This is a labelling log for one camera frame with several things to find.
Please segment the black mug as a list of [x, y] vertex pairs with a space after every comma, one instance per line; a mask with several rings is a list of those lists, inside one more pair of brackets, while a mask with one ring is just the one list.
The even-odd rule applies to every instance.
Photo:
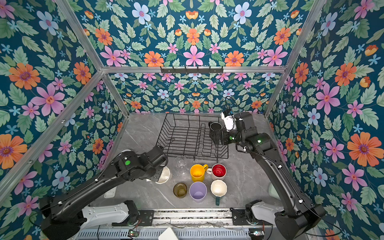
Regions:
[[222, 125], [219, 122], [210, 122], [210, 138], [215, 145], [219, 145], [222, 141]]

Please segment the white faceted mug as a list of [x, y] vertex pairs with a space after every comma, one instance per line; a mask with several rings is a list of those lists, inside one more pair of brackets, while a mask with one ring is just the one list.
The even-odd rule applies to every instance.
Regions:
[[155, 183], [159, 185], [165, 184], [170, 180], [171, 177], [172, 173], [167, 166], [160, 167], [159, 169], [157, 169], [155, 175]]

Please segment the clear glass cup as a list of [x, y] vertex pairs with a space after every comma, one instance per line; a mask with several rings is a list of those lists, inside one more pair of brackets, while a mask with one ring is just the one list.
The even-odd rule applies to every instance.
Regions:
[[185, 176], [187, 173], [187, 162], [184, 156], [178, 156], [174, 160], [174, 167], [177, 176]]

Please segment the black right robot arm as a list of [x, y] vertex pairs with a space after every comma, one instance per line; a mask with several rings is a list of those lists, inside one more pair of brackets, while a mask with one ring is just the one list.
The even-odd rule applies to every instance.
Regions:
[[282, 202], [281, 206], [263, 201], [251, 202], [249, 221], [273, 224], [286, 240], [293, 240], [314, 228], [326, 211], [302, 191], [289, 173], [271, 136], [258, 131], [249, 112], [235, 114], [232, 110], [225, 110], [221, 119], [224, 127], [213, 131], [213, 141], [224, 145], [235, 144], [239, 153], [250, 154], [267, 174]]

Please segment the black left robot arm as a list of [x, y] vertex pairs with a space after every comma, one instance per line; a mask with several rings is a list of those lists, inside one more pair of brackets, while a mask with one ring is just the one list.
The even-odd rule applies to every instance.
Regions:
[[157, 182], [167, 164], [168, 157], [160, 146], [142, 154], [122, 151], [98, 176], [65, 194], [40, 200], [43, 234], [50, 240], [68, 240], [94, 226], [136, 225], [140, 212], [133, 201], [104, 207], [91, 207], [90, 203], [126, 182], [144, 179]]

